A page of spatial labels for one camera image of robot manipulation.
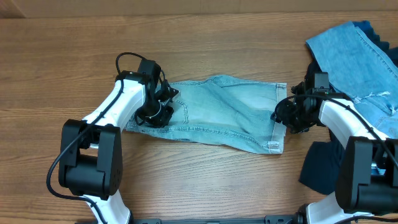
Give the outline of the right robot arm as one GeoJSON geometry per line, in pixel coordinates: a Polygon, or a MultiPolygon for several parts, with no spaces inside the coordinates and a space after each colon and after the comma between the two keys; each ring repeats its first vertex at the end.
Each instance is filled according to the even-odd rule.
{"type": "Polygon", "coordinates": [[[351,99],[337,93],[325,72],[306,76],[281,100],[271,118],[306,132],[326,126],[345,149],[335,191],[319,202],[302,205],[291,223],[351,223],[387,218],[397,213],[397,140],[378,131],[355,109],[351,99]]]}

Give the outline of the dark navy garment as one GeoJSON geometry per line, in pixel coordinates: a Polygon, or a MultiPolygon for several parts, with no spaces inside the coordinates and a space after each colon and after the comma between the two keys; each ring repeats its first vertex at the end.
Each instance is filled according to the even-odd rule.
{"type": "MultiPolygon", "coordinates": [[[[306,76],[322,72],[314,59],[307,68],[306,76]]],[[[334,136],[329,142],[314,142],[304,160],[299,181],[321,194],[328,195],[335,189],[340,164],[345,151],[334,136]]]]}

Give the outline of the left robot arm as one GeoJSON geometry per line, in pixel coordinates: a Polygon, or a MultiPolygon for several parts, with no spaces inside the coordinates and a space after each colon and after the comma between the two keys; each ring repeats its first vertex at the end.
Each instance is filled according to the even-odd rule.
{"type": "Polygon", "coordinates": [[[142,58],[137,71],[118,70],[112,92],[94,112],[63,125],[60,155],[53,163],[58,182],[71,192],[69,200],[88,204],[96,223],[133,223],[119,191],[121,133],[129,120],[152,128],[168,125],[176,94],[161,67],[142,58]]]}

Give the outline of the medium blue ripped jeans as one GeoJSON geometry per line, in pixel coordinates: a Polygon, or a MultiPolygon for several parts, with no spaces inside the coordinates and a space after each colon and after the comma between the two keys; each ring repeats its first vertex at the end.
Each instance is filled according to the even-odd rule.
{"type": "Polygon", "coordinates": [[[330,85],[379,131],[397,138],[397,48],[369,21],[346,22],[306,41],[330,85]]]}

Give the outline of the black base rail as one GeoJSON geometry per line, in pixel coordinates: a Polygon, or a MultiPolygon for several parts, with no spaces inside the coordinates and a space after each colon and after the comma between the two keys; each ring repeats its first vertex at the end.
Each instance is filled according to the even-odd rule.
{"type": "Polygon", "coordinates": [[[185,219],[161,220],[158,218],[132,219],[127,224],[306,224],[307,219],[295,215],[266,215],[264,218],[221,218],[221,219],[185,219]]]}

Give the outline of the light blue denim shorts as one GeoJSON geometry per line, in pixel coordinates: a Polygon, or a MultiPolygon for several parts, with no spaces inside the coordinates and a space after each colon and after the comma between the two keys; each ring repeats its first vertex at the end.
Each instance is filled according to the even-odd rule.
{"type": "Polygon", "coordinates": [[[174,141],[227,145],[255,154],[283,153],[286,127],[271,115],[287,96],[286,83],[217,75],[171,86],[180,95],[171,103],[174,113],[167,126],[139,126],[130,119],[125,129],[174,141]]]}

